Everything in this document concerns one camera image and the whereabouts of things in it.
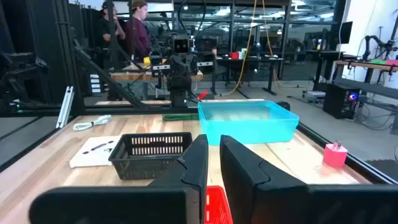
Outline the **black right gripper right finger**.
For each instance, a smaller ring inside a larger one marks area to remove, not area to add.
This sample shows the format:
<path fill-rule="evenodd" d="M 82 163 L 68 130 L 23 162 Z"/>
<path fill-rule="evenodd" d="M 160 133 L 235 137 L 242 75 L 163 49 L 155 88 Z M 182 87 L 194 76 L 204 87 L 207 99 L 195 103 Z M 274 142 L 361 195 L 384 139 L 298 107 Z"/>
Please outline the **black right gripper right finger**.
<path fill-rule="evenodd" d="M 234 224 L 398 224 L 398 186 L 306 184 L 223 135 L 220 166 Z"/>

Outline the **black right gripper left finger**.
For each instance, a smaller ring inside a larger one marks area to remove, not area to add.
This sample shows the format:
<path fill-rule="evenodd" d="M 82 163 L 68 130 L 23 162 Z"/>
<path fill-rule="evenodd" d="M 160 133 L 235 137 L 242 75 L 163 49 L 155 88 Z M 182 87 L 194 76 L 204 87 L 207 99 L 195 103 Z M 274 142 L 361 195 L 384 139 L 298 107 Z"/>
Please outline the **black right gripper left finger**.
<path fill-rule="evenodd" d="M 147 186 L 59 187 L 34 199 L 30 224 L 203 224 L 208 139 L 201 134 Z"/>

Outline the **pink wall charger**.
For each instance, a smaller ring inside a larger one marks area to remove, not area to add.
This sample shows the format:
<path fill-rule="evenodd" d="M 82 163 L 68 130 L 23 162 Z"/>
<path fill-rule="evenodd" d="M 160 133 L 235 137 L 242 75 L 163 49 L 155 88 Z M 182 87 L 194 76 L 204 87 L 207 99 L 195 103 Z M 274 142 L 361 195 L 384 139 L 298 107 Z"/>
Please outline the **pink wall charger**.
<path fill-rule="evenodd" d="M 341 142 L 335 140 L 333 143 L 325 145 L 323 162 L 330 167 L 343 167 L 347 155 L 347 149 L 342 146 Z"/>

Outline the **large white product box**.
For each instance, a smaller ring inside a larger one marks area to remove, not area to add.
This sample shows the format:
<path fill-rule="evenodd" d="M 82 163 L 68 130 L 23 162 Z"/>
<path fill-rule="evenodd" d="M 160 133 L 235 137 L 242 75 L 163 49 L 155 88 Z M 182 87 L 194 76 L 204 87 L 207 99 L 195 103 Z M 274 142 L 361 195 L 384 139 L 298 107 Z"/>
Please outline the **large white product box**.
<path fill-rule="evenodd" d="M 121 136 L 102 136 L 89 138 L 70 159 L 69 165 L 78 167 L 111 166 L 108 160 Z"/>

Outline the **black slotted plastic basket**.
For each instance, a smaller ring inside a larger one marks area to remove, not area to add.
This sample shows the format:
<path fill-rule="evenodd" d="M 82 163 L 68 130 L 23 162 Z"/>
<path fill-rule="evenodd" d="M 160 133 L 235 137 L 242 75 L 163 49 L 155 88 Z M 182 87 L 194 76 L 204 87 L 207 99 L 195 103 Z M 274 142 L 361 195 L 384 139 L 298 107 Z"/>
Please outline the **black slotted plastic basket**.
<path fill-rule="evenodd" d="M 191 145 L 192 134 L 123 134 L 108 161 L 121 180 L 155 179 Z"/>

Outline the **red slotted plastic basket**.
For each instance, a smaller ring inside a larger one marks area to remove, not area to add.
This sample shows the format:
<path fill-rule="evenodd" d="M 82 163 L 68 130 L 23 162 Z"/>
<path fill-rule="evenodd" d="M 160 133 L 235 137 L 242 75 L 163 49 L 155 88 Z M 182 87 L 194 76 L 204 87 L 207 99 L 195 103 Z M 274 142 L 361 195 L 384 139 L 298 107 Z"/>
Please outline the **red slotted plastic basket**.
<path fill-rule="evenodd" d="M 224 189 L 218 185 L 206 188 L 204 224 L 233 224 Z"/>

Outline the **person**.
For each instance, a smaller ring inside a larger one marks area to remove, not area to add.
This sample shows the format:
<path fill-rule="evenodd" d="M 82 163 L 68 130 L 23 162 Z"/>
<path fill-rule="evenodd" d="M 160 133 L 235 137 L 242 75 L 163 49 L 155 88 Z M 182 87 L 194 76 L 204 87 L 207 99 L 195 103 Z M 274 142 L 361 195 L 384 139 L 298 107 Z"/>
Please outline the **person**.
<path fill-rule="evenodd" d="M 113 18 L 109 17 L 109 7 L 104 0 L 101 6 L 101 17 L 96 22 L 96 46 L 101 49 L 109 49 L 111 43 L 111 33 L 114 33 L 116 39 L 123 40 L 125 39 L 126 35 L 121 28 L 121 25 L 118 21 L 116 15 L 116 8 L 113 3 L 111 3 L 111 9 L 113 10 Z"/>
<path fill-rule="evenodd" d="M 148 30 L 144 24 L 148 15 L 148 5 L 145 0 L 131 0 L 129 6 L 132 16 L 125 25 L 127 51 L 135 60 L 142 62 L 152 50 Z"/>

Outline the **wooden workbench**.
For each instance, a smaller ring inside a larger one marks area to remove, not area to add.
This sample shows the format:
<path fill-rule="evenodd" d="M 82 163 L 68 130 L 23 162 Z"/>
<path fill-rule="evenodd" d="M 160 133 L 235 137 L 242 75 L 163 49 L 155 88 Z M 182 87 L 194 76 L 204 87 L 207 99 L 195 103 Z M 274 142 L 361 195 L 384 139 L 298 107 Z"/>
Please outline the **wooden workbench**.
<path fill-rule="evenodd" d="M 138 72 L 135 65 L 130 65 L 120 71 L 109 70 L 111 78 L 116 81 L 144 81 L 144 82 L 155 82 L 159 79 L 152 76 L 152 71 Z M 156 65 L 155 68 L 170 68 L 170 65 Z M 192 77 L 192 80 L 199 82 L 203 80 L 203 73 L 199 70 L 196 76 Z"/>

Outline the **black office desk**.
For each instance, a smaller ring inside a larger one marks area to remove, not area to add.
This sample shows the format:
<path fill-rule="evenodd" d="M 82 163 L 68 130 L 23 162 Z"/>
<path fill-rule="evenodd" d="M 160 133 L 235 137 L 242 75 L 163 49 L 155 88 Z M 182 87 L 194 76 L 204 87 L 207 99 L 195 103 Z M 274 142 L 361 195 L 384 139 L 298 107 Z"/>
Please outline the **black office desk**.
<path fill-rule="evenodd" d="M 244 65 L 246 62 L 263 62 L 263 63 L 268 63 L 269 64 L 269 78 L 268 78 L 268 86 L 267 88 L 263 88 L 264 91 L 270 93 L 271 95 L 276 95 L 277 93 L 272 91 L 272 83 L 274 80 L 274 77 L 276 77 L 275 74 L 275 66 L 278 64 L 281 64 L 284 62 L 284 59 L 282 58 L 275 58 L 275 57 L 268 57 L 268 58 L 248 58 L 248 59 L 229 59 L 229 58 L 216 58 L 215 59 L 216 62 L 228 62 L 228 63 L 232 63 L 232 62 L 240 62 L 242 67 L 241 67 L 241 73 L 239 75 L 239 78 L 236 82 L 235 87 L 227 92 L 227 93 L 220 93 L 220 96 L 226 96 L 226 95 L 230 95 L 232 93 L 234 93 L 235 91 L 238 90 L 238 87 L 241 84 L 241 79 L 243 77 L 243 71 L 244 71 Z"/>

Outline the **white floor device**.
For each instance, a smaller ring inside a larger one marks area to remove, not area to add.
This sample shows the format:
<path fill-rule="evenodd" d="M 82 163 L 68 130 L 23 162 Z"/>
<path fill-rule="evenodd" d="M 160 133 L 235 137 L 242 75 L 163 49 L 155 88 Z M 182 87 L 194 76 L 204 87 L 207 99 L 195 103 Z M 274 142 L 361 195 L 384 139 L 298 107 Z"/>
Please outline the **white floor device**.
<path fill-rule="evenodd" d="M 326 93 L 324 91 L 307 91 L 302 92 L 302 98 L 307 99 L 310 102 L 318 102 L 319 100 L 325 99 Z"/>

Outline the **black computer tower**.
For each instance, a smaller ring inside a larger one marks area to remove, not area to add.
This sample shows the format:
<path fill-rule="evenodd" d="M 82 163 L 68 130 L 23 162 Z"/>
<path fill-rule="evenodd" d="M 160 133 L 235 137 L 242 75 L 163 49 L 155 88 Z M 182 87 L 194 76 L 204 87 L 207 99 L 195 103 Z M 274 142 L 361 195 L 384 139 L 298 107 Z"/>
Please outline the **black computer tower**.
<path fill-rule="evenodd" d="M 336 119 L 354 119 L 359 88 L 327 84 L 323 111 Z"/>

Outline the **silver aluminium bar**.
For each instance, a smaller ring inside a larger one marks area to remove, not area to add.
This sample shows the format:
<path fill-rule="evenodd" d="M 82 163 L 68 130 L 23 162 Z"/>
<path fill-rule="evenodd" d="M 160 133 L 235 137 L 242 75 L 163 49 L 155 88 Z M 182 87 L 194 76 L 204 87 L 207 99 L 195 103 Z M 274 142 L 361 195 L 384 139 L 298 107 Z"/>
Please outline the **silver aluminium bar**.
<path fill-rule="evenodd" d="M 68 118 L 70 115 L 70 110 L 72 108 L 74 94 L 75 94 L 74 87 L 67 86 L 63 97 L 62 106 L 60 108 L 60 112 L 58 115 L 58 120 L 56 123 L 57 129 L 62 129 L 68 123 Z"/>

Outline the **wooden side table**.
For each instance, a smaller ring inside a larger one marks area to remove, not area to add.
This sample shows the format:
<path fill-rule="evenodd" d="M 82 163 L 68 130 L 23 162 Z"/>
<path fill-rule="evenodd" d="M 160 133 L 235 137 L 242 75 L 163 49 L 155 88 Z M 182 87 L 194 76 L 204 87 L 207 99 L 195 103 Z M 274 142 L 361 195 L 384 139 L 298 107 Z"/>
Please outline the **wooden side table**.
<path fill-rule="evenodd" d="M 392 75 L 395 72 L 398 72 L 398 65 L 387 65 L 387 64 L 380 64 L 380 63 L 370 63 L 370 62 L 360 62 L 357 60 L 337 60 L 335 61 L 335 72 L 331 81 L 333 83 L 337 82 L 338 78 L 343 78 L 343 70 L 346 67 L 348 70 L 352 72 L 355 71 L 356 67 L 365 68 L 366 75 L 364 77 L 365 83 L 370 83 L 372 80 L 373 72 L 378 70 L 380 74 L 384 72 L 388 73 L 388 75 Z"/>

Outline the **black bulky equipment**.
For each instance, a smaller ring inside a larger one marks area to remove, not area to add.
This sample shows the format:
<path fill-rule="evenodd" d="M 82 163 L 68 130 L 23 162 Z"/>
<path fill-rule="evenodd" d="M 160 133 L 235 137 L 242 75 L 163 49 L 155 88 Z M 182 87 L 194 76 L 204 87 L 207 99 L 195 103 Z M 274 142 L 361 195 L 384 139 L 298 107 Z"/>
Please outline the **black bulky equipment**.
<path fill-rule="evenodd" d="M 32 52 L 0 50 L 0 101 L 9 106 L 33 106 L 51 102 L 49 67 Z"/>

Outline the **black wall monitor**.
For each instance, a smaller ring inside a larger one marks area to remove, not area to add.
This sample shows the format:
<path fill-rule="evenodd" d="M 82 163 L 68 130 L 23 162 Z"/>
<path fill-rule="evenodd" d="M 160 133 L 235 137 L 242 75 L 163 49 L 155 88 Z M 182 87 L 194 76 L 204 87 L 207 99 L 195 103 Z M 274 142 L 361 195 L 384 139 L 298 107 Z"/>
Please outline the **black wall monitor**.
<path fill-rule="evenodd" d="M 339 29 L 339 42 L 340 44 L 348 44 L 351 36 L 353 22 L 344 22 Z"/>

